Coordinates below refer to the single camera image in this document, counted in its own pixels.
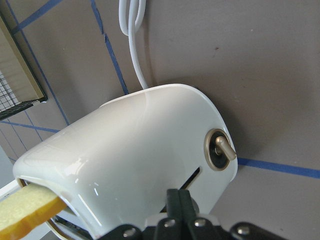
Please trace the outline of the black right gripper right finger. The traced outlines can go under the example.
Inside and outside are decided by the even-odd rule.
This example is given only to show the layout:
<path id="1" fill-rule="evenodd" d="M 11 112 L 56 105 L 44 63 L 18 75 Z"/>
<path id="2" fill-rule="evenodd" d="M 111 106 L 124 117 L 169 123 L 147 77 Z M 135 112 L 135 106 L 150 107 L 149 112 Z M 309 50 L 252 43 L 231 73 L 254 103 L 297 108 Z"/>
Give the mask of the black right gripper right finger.
<path id="1" fill-rule="evenodd" d="M 186 189 L 178 191 L 183 240 L 283 240 L 280 235 L 272 233 L 249 222 L 238 222 L 230 230 L 214 225 L 207 216 L 200 216 L 193 206 L 190 192 Z"/>

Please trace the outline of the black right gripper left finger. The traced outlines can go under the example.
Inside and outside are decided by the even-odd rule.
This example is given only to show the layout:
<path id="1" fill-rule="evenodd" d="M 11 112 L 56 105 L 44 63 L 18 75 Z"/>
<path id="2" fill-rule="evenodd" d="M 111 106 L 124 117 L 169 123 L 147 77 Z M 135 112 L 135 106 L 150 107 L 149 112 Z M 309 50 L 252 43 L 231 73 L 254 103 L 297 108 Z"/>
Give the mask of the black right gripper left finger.
<path id="1" fill-rule="evenodd" d="M 131 224 L 120 225 L 104 236 L 102 240 L 179 240 L 181 238 L 181 206 L 179 190 L 166 192 L 166 217 L 156 226 L 147 226 L 144 230 Z"/>

